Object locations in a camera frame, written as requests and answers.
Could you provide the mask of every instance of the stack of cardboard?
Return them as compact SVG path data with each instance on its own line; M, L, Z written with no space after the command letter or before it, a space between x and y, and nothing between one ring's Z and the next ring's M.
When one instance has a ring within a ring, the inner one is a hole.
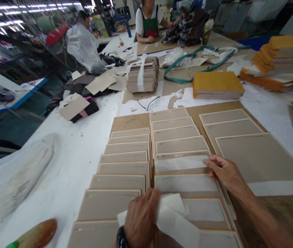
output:
M141 64L134 64L128 74L127 91L136 92L153 92L158 85L159 60L158 58L147 58L144 63L144 81L143 85L138 85L138 75Z
M239 77L274 92L285 92L293 89L293 73L265 76L260 73L255 65L252 65L242 68Z
M293 73L293 35L273 36L252 62L264 75Z
M275 92L293 89L293 35L272 37L239 77Z
M236 100L245 91L234 72L196 72L192 85L198 99Z

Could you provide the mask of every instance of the stack of yellow boards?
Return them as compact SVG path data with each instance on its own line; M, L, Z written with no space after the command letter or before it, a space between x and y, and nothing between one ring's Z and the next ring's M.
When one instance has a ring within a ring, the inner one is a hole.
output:
M197 99L237 100L245 91L234 72L196 72L192 85Z
M275 92L293 89L293 35L274 36L242 68L239 77Z

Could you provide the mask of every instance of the green object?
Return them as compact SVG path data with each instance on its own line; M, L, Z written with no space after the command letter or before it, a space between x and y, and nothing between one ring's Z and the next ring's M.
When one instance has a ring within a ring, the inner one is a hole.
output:
M192 53L189 53L189 54L186 54L186 55L183 55L182 57L178 58L172 65L170 65L166 71L165 71L165 74L164 74L164 79L166 80L170 80L170 81L174 81L174 82L177 82L178 84L186 84L186 83L190 83L194 80L194 77L192 77L190 80L187 80L187 79L175 79L175 78L168 78L166 75L167 73L169 73L178 63L180 63L184 58L187 58L187 57L191 57L191 58L194 58L196 57L197 55L197 52L201 51L201 50L204 50L205 48L209 49L209 50L212 50L212 51L217 51L216 48L212 47L212 46L201 46L200 48L198 48L196 51L192 52ZM250 49L251 47L250 46L238 46L237 49ZM232 55L234 54L234 51L232 51L230 54L228 54L228 56L221 62L217 63L217 64L214 64L212 66L209 66L206 70L203 70L201 72L209 72L209 71L212 71L216 68L218 68L219 66L223 65L224 63L226 63L228 61L228 59L230 59L232 57Z
M158 29L158 5L157 5L157 11L156 11L156 17L152 19L145 19L143 15L143 11L140 8L142 12L143 17L143 38L146 38L146 36L153 36L153 37L159 37L159 29Z
M19 247L19 242L16 240L12 242L11 244L8 244L6 248L18 248Z

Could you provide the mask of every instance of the plastic bottle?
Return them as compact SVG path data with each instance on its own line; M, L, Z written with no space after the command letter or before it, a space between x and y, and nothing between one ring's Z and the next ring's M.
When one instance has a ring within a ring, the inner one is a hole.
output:
M120 42L120 45L123 46L123 42L122 42L122 40L120 38L120 35L119 35L119 42Z
M204 31L203 41L202 41L203 45L207 45L209 35L211 34L211 30L213 28L213 25L214 25L214 20L213 19L209 19L207 21L207 23L205 24L205 31Z

